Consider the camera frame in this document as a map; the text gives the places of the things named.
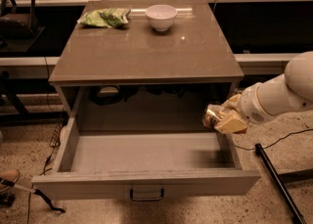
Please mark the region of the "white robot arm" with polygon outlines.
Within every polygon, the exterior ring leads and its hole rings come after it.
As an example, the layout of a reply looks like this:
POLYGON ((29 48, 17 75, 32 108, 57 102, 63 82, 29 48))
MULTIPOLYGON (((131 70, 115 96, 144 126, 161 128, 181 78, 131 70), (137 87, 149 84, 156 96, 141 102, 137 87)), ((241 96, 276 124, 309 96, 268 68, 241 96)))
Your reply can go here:
POLYGON ((222 105, 222 120, 214 128, 224 134, 246 132, 249 123, 262 124, 287 112, 313 108, 313 52, 301 53, 283 74, 256 83, 222 105))

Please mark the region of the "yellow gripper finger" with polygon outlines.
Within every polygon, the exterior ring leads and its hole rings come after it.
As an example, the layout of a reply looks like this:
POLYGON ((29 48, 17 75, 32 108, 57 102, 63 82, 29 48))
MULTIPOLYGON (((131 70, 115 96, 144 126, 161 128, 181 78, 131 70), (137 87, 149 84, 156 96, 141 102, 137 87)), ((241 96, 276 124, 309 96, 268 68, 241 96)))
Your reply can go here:
POLYGON ((238 112, 230 110, 222 112, 220 119, 214 125, 214 128, 223 134, 231 134, 237 132, 246 132, 248 121, 238 112))
POLYGON ((238 102, 241 98, 240 94, 236 94, 234 96, 232 96, 231 98, 229 98, 227 101, 225 101, 222 104, 222 107, 224 109, 229 109, 229 110, 237 110, 238 109, 238 102))

